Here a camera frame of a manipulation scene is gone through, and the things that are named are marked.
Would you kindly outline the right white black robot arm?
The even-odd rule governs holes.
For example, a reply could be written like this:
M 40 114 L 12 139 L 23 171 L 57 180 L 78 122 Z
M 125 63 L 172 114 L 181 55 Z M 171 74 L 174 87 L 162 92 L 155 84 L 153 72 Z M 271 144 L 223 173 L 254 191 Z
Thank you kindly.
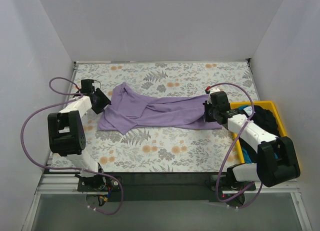
M 252 163 L 227 168 L 224 180 L 230 189 L 237 190 L 245 182 L 261 182 L 273 187 L 301 175 L 294 143 L 289 137 L 272 134 L 250 121 L 244 111 L 232 109 L 224 91 L 210 88 L 206 93 L 204 120 L 217 122 L 237 134 L 256 154 Z

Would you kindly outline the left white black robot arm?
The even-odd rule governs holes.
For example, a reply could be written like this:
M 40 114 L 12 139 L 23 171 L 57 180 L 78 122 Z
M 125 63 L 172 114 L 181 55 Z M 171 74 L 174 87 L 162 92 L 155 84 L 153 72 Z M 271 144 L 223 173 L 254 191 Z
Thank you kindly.
M 106 178 L 99 174 L 103 170 L 86 150 L 86 135 L 82 118 L 92 110 L 100 114 L 111 104 L 110 99 L 95 87 L 95 80 L 83 79 L 80 82 L 75 101 L 70 102 L 59 112 L 47 117 L 49 147 L 52 153 L 68 159 L 79 168 L 80 177 L 89 178 L 89 185 L 95 191 L 106 187 Z

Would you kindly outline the purple t shirt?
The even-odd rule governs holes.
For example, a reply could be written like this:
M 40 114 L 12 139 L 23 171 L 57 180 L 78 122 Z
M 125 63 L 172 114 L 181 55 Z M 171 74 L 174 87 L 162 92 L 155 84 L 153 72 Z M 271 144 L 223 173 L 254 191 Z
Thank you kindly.
M 204 105 L 208 96 L 151 97 L 134 92 L 125 82 L 112 91 L 108 105 L 97 124 L 99 131 L 125 135 L 135 128 L 174 127 L 189 130 L 215 130 L 217 122 L 205 122 Z

